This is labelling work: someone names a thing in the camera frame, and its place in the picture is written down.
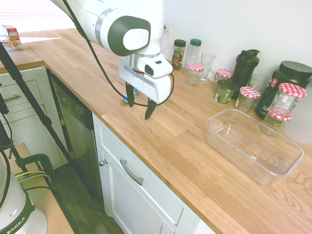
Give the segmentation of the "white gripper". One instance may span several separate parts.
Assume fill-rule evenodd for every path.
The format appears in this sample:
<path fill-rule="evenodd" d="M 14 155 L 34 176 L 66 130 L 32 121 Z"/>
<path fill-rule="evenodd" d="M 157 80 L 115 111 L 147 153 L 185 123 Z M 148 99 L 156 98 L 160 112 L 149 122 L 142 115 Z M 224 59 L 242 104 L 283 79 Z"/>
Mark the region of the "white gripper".
<path fill-rule="evenodd" d="M 129 107 L 134 106 L 134 88 L 146 95 L 148 99 L 145 120 L 148 120 L 157 104 L 169 97 L 171 90 L 171 79 L 169 75 L 153 78 L 148 74 L 139 74 L 129 65 L 128 57 L 121 57 L 119 64 L 119 76 L 126 81 L 126 95 Z"/>

